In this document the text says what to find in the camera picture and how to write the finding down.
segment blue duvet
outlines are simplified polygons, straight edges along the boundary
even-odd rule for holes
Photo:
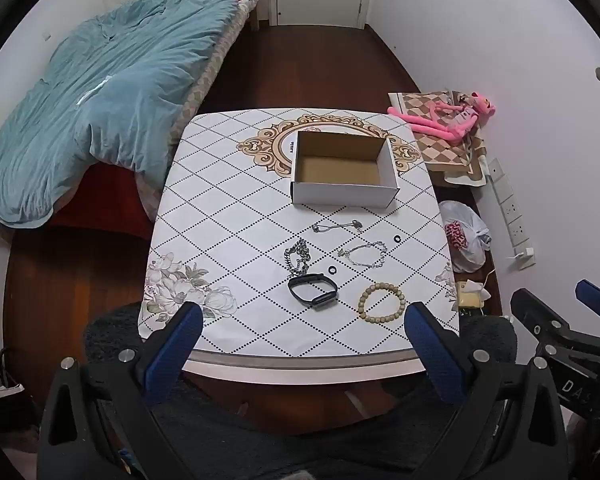
[[[0,222],[42,225],[97,161],[161,189],[168,132],[235,0],[134,0],[79,25],[0,129]]]

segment black smart band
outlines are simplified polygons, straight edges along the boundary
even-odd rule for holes
[[[303,300],[294,292],[294,287],[297,285],[301,285],[302,283],[315,283],[315,282],[325,282],[329,283],[333,287],[334,290],[330,290],[329,292],[325,292],[320,296],[316,296],[312,300]],[[338,286],[331,278],[327,278],[324,274],[304,274],[303,276],[297,276],[295,278],[291,278],[288,282],[289,292],[291,295],[296,298],[300,303],[305,304],[306,306],[314,307],[321,306],[327,304],[338,297]]]

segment wooden bead bracelet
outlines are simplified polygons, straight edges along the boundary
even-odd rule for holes
[[[388,316],[368,316],[365,312],[366,298],[368,298],[374,290],[382,289],[388,290],[389,292],[392,292],[396,296],[398,296],[398,299],[400,300],[400,307],[396,312],[394,312],[393,314],[389,314]],[[393,321],[394,319],[398,319],[404,312],[406,304],[407,301],[404,299],[404,294],[395,285],[392,285],[391,283],[374,283],[373,285],[367,287],[366,290],[362,293],[362,296],[360,296],[360,300],[358,301],[358,315],[360,316],[360,319],[364,319],[368,323],[387,323],[389,321]]]

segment pink stuffed toy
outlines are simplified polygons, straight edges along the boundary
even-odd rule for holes
[[[427,108],[429,109],[431,120],[424,117],[401,114],[394,107],[390,107],[387,113],[400,117],[403,121],[411,124],[411,129],[414,132],[439,137],[449,142],[459,142],[471,131],[471,128],[474,127],[481,115],[488,116],[496,111],[495,106],[486,97],[478,94],[478,92],[472,92],[470,96],[462,96],[461,100],[464,101],[464,104],[461,106],[448,105],[442,101],[429,101]],[[438,122],[440,119],[436,113],[438,110],[452,110],[459,113],[445,126]]]

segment screw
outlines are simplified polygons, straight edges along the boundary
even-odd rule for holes
[[[136,352],[131,348],[127,348],[118,354],[118,361],[128,363],[129,361],[132,361],[134,357],[136,357]]]
[[[68,370],[75,364],[75,359],[73,357],[65,357],[60,361],[60,367],[62,370]]]
[[[479,363],[485,363],[489,360],[489,353],[486,350],[474,351],[474,359]]]
[[[546,360],[544,357],[534,357],[534,364],[536,365],[536,368],[540,368],[541,370],[546,368]]]

